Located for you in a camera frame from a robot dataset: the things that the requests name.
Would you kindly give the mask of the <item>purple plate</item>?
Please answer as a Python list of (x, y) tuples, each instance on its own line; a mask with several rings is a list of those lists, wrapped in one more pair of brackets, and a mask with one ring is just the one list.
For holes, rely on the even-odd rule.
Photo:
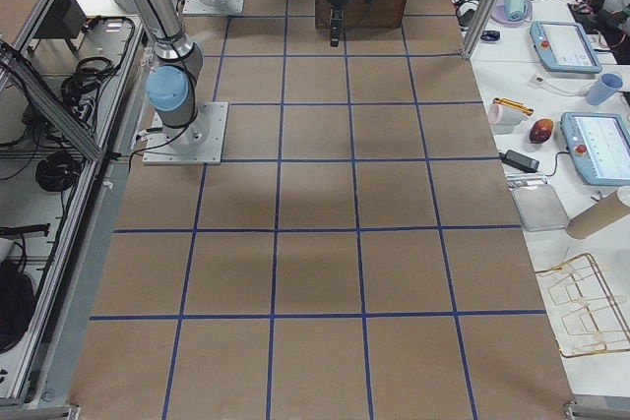
[(527, 21), (533, 13), (531, 0), (498, 0), (491, 19), (503, 25), (520, 25)]

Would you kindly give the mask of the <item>teal cup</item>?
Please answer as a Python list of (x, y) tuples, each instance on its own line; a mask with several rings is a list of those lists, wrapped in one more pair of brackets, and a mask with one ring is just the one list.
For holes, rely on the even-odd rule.
[(525, 0), (504, 0), (504, 13), (506, 20), (517, 22), (526, 16)]

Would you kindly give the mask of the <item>upper teach pendant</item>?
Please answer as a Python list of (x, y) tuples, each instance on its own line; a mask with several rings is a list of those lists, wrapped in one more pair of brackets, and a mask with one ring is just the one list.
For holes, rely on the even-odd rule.
[(602, 70), (580, 24), (534, 21), (530, 37), (543, 68), (549, 72), (597, 74)]

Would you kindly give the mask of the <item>teach pendant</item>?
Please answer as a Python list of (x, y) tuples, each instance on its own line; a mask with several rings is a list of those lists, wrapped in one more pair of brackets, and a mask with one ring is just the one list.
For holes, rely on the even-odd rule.
[(597, 74), (602, 70), (580, 24), (534, 21), (530, 37), (543, 68), (549, 72)]
[(565, 112), (560, 128), (576, 170), (586, 184), (629, 184), (629, 131), (620, 115)]

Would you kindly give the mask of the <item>black power brick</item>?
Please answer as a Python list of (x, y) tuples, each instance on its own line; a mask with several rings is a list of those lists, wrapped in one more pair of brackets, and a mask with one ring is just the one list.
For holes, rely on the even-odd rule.
[(536, 173), (538, 171), (539, 162), (536, 159), (533, 159), (514, 150), (506, 150), (505, 152), (500, 152), (499, 157), (503, 164), (522, 172)]

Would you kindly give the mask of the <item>red mango fruit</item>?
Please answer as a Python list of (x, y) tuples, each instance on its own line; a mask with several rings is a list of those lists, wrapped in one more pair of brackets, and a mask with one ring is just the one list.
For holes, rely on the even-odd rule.
[(551, 138), (554, 122), (550, 118), (541, 118), (534, 122), (529, 132), (531, 144), (540, 145)]

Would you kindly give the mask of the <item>light blue plastic cup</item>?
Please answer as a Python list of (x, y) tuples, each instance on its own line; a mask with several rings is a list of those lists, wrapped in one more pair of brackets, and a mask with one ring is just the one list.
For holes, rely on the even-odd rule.
[(586, 102), (592, 106), (603, 104), (623, 87), (623, 79), (616, 73), (604, 73), (591, 85)]

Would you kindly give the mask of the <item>grey metal tray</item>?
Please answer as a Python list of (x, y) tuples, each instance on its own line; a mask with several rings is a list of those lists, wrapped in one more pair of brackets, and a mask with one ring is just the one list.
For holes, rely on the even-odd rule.
[(551, 231), (567, 227), (569, 217), (551, 185), (518, 187), (511, 194), (527, 231)]

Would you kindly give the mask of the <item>lower teach pendant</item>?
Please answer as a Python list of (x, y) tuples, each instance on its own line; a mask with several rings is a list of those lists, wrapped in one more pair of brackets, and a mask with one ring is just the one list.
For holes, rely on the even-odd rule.
[(629, 131), (620, 115), (565, 112), (560, 128), (576, 170), (586, 184), (629, 184)]

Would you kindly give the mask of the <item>cardboard tube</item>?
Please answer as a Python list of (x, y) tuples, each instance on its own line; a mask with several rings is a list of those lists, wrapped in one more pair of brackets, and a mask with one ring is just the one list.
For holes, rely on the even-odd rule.
[(572, 238), (586, 239), (628, 215), (629, 187), (622, 186), (573, 217), (566, 231)]

